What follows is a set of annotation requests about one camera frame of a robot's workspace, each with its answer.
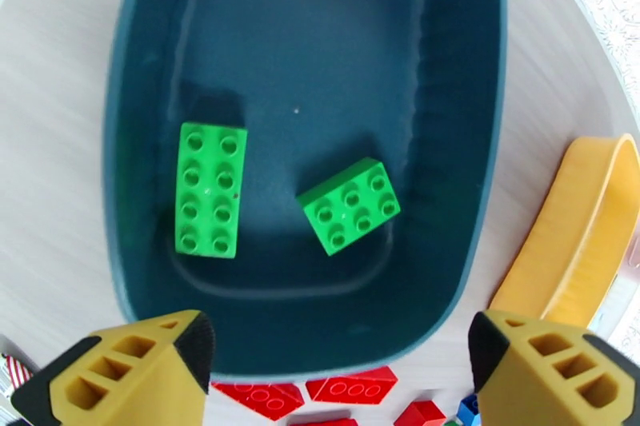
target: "green lego duplo brick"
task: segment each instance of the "green lego duplo brick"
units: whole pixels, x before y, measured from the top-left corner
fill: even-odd
[[[182,124],[175,199],[175,249],[235,257],[246,129]]]
[[[367,157],[298,197],[330,256],[400,212],[380,161]]]

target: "lego brick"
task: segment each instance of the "lego brick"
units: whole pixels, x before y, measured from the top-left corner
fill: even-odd
[[[306,390],[316,402],[339,404],[380,404],[398,378],[388,367],[352,376],[309,380]]]
[[[432,400],[417,400],[394,422],[394,426],[442,426],[446,416]]]
[[[300,389],[293,384],[248,385],[212,382],[211,385],[272,421],[280,420],[305,403]]]
[[[300,195],[298,203],[330,256],[400,212],[384,165],[370,157]]]
[[[177,252],[235,257],[246,137],[245,129],[182,124],[175,199]]]
[[[480,412],[478,411],[478,398],[471,394],[460,401],[458,406],[458,419],[464,426],[479,426]]]
[[[356,420],[325,421],[324,423],[294,424],[292,426],[358,426]]]

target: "blue lego brick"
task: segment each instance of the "blue lego brick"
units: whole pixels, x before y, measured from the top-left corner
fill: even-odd
[[[480,411],[478,410],[478,398],[471,394],[460,401],[458,407],[458,419],[464,426],[480,426]]]

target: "white tabletop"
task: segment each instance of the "white tabletop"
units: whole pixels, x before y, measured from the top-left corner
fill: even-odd
[[[5,0],[0,7],[0,332],[45,364],[95,329],[121,324],[102,221],[101,132],[120,0]],[[638,136],[618,77],[574,0],[509,0],[506,101],[494,186],[458,307],[374,408],[389,425],[417,396],[453,414],[471,388],[466,330],[518,251],[567,144]],[[205,424],[270,424],[212,392]]]

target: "green 2x3 brick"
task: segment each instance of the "green 2x3 brick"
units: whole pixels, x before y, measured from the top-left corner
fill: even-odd
[[[400,212],[384,165],[365,158],[298,197],[330,256]]]
[[[185,122],[176,179],[175,248],[235,257],[246,130]]]

